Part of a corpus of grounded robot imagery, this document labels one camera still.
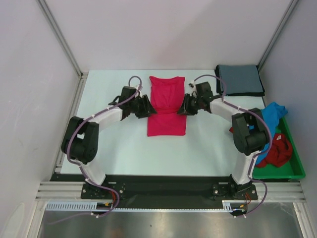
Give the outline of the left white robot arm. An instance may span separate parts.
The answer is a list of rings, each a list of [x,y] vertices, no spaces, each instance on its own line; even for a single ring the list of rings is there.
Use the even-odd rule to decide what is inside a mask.
[[[109,185],[104,183],[106,174],[96,159],[99,133],[131,114],[142,119],[157,113],[141,89],[141,85],[125,86],[106,109],[86,119],[73,116],[68,122],[61,151],[70,163],[79,167],[85,181],[93,185],[92,192],[98,198],[109,194]]]

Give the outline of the pink t shirt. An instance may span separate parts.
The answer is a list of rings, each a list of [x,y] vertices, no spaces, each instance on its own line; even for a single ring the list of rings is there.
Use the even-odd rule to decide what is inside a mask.
[[[177,112],[185,96],[185,77],[158,78],[150,76],[151,105],[156,114],[148,118],[147,136],[184,136],[187,117]]]

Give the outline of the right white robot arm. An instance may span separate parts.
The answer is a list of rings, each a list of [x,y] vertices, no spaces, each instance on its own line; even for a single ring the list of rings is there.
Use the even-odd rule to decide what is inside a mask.
[[[255,161],[272,135],[258,108],[245,109],[214,95],[208,82],[190,83],[192,93],[186,93],[179,115],[193,116],[198,110],[222,117],[232,124],[233,142],[239,151],[233,173],[225,187],[224,196],[240,199],[251,188]]]

